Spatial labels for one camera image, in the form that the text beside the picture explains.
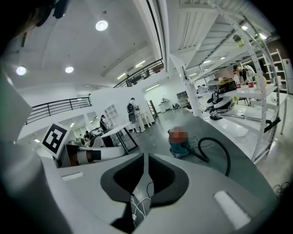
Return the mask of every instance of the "vacuum hose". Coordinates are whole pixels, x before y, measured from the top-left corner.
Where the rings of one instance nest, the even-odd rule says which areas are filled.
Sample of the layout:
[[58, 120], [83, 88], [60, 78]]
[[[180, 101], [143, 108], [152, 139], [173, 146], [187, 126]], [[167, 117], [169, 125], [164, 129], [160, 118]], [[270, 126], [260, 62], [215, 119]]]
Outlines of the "vacuum hose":
[[199, 149], [199, 151], [200, 151], [200, 153], [201, 153], [202, 155], [196, 153], [194, 150], [190, 149], [189, 147], [186, 147], [186, 146], [185, 146], [185, 148], [186, 148], [187, 150], [189, 150], [192, 154], [194, 154], [197, 158], [199, 158], [199, 159], [201, 159], [201, 160], [203, 160], [203, 161], [205, 161], [205, 162], [209, 162], [210, 159], [207, 157], [207, 155], [206, 155], [206, 154], [203, 152], [203, 150], [201, 149], [201, 143], [202, 143], [204, 140], [211, 140], [211, 141], [214, 141], [214, 142], [218, 143], [218, 144], [222, 147], [222, 149], [225, 151], [225, 153], [226, 153], [226, 157], [227, 157], [227, 169], [226, 169], [225, 176], [228, 176], [229, 173], [230, 173], [230, 167], [231, 167], [230, 154], [229, 154], [228, 150], [226, 149], [226, 147], [225, 147], [220, 141], [218, 141], [217, 139], [212, 138], [212, 137], [203, 137], [203, 138], [201, 138], [201, 139], [199, 140], [199, 142], [198, 142], [198, 149]]

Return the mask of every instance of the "ceiling light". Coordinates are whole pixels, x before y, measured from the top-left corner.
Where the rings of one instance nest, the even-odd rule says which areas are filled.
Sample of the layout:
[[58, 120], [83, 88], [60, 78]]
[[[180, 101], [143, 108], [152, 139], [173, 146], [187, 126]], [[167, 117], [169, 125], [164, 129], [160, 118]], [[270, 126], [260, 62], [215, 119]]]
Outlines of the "ceiling light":
[[16, 73], [19, 75], [24, 75], [27, 72], [26, 68], [23, 66], [20, 66], [16, 69]]
[[71, 73], [71, 72], [73, 72], [73, 70], [74, 70], [73, 67], [67, 67], [67, 68], [65, 68], [65, 72], [66, 73]]
[[159, 85], [160, 85], [160, 84], [154, 85], [153, 87], [148, 88], [146, 91], [149, 91], [149, 90], [151, 90], [151, 89], [153, 89], [153, 88], [155, 88], [155, 87], [158, 87]]
[[119, 79], [121, 79], [123, 76], [125, 76], [126, 75], [126, 73], [123, 73], [121, 76], [119, 76], [117, 79], [119, 80]]
[[145, 63], [146, 61], [143, 60], [142, 62], [140, 62], [139, 64], [135, 65], [135, 68], [141, 67], [143, 63]]
[[264, 39], [264, 40], [267, 39], [267, 37], [264, 34], [261, 34], [261, 33], [260, 33], [260, 37], [261, 37], [261, 39]]
[[98, 23], [96, 23], [96, 29], [98, 31], [104, 31], [108, 27], [108, 22], [105, 20], [101, 20]]

